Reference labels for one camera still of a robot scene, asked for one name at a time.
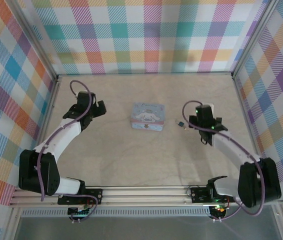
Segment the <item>small tin box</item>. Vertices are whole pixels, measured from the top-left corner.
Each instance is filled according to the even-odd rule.
[[[132,108],[130,122],[133,129],[163,130],[165,106],[136,102]]]

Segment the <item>cable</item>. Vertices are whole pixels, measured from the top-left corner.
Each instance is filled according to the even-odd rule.
[[[229,207],[230,207],[230,197],[227,196],[227,207],[226,207],[226,209],[228,209]]]
[[[87,216],[85,216],[85,217],[82,218],[81,220],[79,220],[79,219],[78,219],[78,220],[75,220],[75,219],[73,218],[73,216],[74,216],[73,213],[70,215],[70,219],[72,220],[73,223],[81,223],[81,222],[85,221],[86,219],[88,219],[88,217],[89,217],[90,215],[92,215],[92,214],[95,212],[95,210],[96,210],[96,208],[97,208],[98,199],[97,199],[97,197],[95,197],[95,196],[93,196],[93,195],[76,195],[76,194],[63,194],[63,195],[64,195],[64,196],[67,196],[67,197],[92,198],[92,199],[95,200],[95,207],[90,211],[90,213],[87,214]]]
[[[93,206],[94,206],[94,203],[92,203],[92,205],[91,205],[91,204],[90,204],[90,199],[88,198],[88,199],[87,199],[87,207],[88,207],[89,209],[91,209]]]
[[[42,177],[42,173],[41,173],[41,159],[42,159],[42,155],[45,151],[45,149],[48,147],[48,145],[50,144],[50,142],[56,137],[56,135],[63,129],[67,128],[68,126],[70,126],[71,124],[77,122],[79,119],[81,119],[82,117],[84,117],[88,111],[90,110],[91,108],[91,105],[92,105],[92,94],[90,92],[90,90],[88,89],[88,87],[82,83],[81,81],[78,81],[78,80],[72,80],[69,84],[70,86],[70,90],[71,92],[75,94],[74,90],[73,90],[73,87],[72,87],[72,84],[73,83],[79,83],[81,84],[85,89],[86,91],[88,92],[88,96],[89,96],[89,104],[88,104],[88,107],[87,109],[83,112],[82,115],[80,115],[79,117],[77,117],[76,119],[70,121],[69,123],[66,123],[65,125],[61,126],[60,128],[58,128],[56,131],[54,131],[51,136],[48,138],[48,140],[45,142],[45,144],[42,146],[40,152],[39,152],[39,155],[38,155],[38,158],[37,158],[37,174],[38,174],[38,180],[39,180],[39,185],[40,185],[40,192],[41,192],[41,199],[40,201],[44,201],[45,199],[45,188],[44,188],[44,182],[43,182],[43,177]]]
[[[208,132],[208,133],[219,134],[219,135],[221,135],[221,136],[227,138],[228,140],[230,140],[233,144],[235,144],[240,150],[242,150],[242,151],[255,163],[256,168],[257,168],[257,171],[258,171],[258,174],[259,174],[259,176],[260,176],[260,183],[261,183],[261,203],[260,203],[260,206],[259,206],[258,210],[257,210],[256,212],[254,212],[254,213],[251,213],[251,212],[249,212],[248,210],[246,210],[246,209],[242,206],[243,203],[237,202],[236,199],[234,198],[235,202],[239,205],[239,207],[238,207],[238,209],[237,209],[233,214],[229,215],[228,217],[224,217],[223,220],[224,220],[224,219],[228,219],[228,218],[234,216],[240,209],[242,209],[245,213],[247,213],[247,214],[249,214],[249,215],[251,215],[251,216],[253,216],[253,217],[258,216],[258,215],[262,212],[263,207],[264,207],[264,203],[265,203],[265,180],[264,180],[264,176],[263,176],[262,169],[261,169],[261,167],[259,166],[257,160],[256,160],[240,143],[238,143],[238,142],[237,142],[236,140],[234,140],[233,138],[231,138],[231,137],[229,137],[229,136],[227,136],[227,135],[225,135],[225,134],[223,134],[223,133],[221,133],[221,132],[219,132],[219,131],[215,131],[215,130],[212,130],[212,129],[209,129],[209,128],[203,128],[203,127],[195,126],[194,124],[190,123],[190,122],[188,121],[188,119],[186,118],[186,116],[185,116],[185,107],[186,107],[188,104],[190,104],[190,103],[198,103],[198,104],[200,104],[200,105],[203,105],[200,101],[197,101],[197,100],[190,100],[190,101],[188,101],[188,102],[186,102],[186,103],[184,104],[184,106],[182,107],[181,113],[182,113],[182,117],[185,119],[186,123],[188,123],[189,126],[193,127],[193,128],[196,129],[196,130],[200,130],[200,131],[204,131],[204,132]]]

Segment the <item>beige floor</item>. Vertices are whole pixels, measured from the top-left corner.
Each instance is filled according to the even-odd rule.
[[[214,104],[214,116],[248,149],[248,130],[229,75],[137,74],[64,77],[56,99],[48,134],[76,102],[69,82],[83,81],[104,100],[107,113],[95,118],[77,136],[58,161],[63,177],[84,180],[89,186],[151,186],[206,184],[213,177],[236,177],[238,171],[218,150],[203,145],[195,130],[183,130],[186,101]],[[74,86],[80,91],[80,85]],[[132,129],[130,114],[134,102],[165,105],[163,131]],[[194,112],[195,104],[186,108]]]

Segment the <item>plaid wallpaper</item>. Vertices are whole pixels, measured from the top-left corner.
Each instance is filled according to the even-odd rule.
[[[18,183],[19,155],[36,142],[52,86],[20,25],[0,0],[0,234]]]
[[[283,197],[283,0],[236,83],[263,157],[276,161]]]
[[[234,68],[268,0],[16,0],[59,74]]]

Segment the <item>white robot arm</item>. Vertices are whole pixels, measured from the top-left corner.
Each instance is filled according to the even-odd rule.
[[[60,177],[57,161],[69,143],[88,127],[93,118],[106,113],[106,107],[103,101],[96,102],[94,93],[91,93],[91,99],[94,102],[92,102],[89,111],[83,117],[74,121],[87,110],[90,103],[88,92],[81,91],[77,95],[77,104],[74,104],[63,116],[58,128],[33,150],[24,150],[20,154],[18,185],[21,189],[36,193],[42,192],[37,162],[39,154],[44,147],[40,159],[40,172],[44,194],[48,196],[57,194],[83,194],[82,191],[85,188],[85,183],[78,179]],[[48,139],[52,135],[54,137],[47,144]]]
[[[206,186],[209,197],[215,199],[230,196],[248,208],[261,203],[262,192],[265,193],[265,202],[279,199],[282,192],[275,162],[271,158],[263,159],[257,154],[250,153],[235,141],[228,129],[222,125],[222,118],[213,117],[210,105],[201,104],[196,107],[195,112],[196,115],[189,116],[189,127],[199,130],[201,142],[221,151],[239,170],[239,179],[227,176],[210,179]]]
[[[43,143],[36,146],[33,150],[24,150],[20,155],[19,165],[19,187],[36,193],[41,193],[41,184],[38,176],[37,162],[39,154],[42,152],[40,159],[40,172],[44,186],[44,194],[52,195],[77,195],[73,197],[72,202],[58,200],[58,204],[78,205],[87,203],[87,199],[81,196],[93,194],[87,192],[85,182],[79,179],[60,177],[57,161],[68,144],[88,127],[93,118],[104,115],[106,108],[103,101],[96,103],[95,94],[92,95],[92,101],[89,111],[85,116],[74,121],[81,116],[88,108],[90,102],[87,92],[80,92],[77,96],[77,104],[74,104],[69,111],[63,116],[63,120],[58,129],[63,129],[54,136],[47,144],[49,136]],[[201,141],[209,144],[221,151],[239,170],[239,179],[232,179],[227,176],[219,176],[208,180],[205,187],[191,188],[192,203],[213,203],[216,199],[224,196],[232,197],[242,202],[246,207],[251,208],[261,202],[262,185],[260,175],[262,172],[264,179],[265,202],[269,202],[281,197],[281,189],[277,174],[275,162],[270,159],[262,159],[256,154],[247,154],[248,151],[239,147],[229,133],[228,129],[222,125],[221,118],[214,118],[211,106],[200,105],[196,108],[196,116],[189,116],[187,121],[190,126],[199,130]],[[260,166],[261,172],[257,170],[256,164]],[[102,189],[98,189],[98,203],[101,202]]]

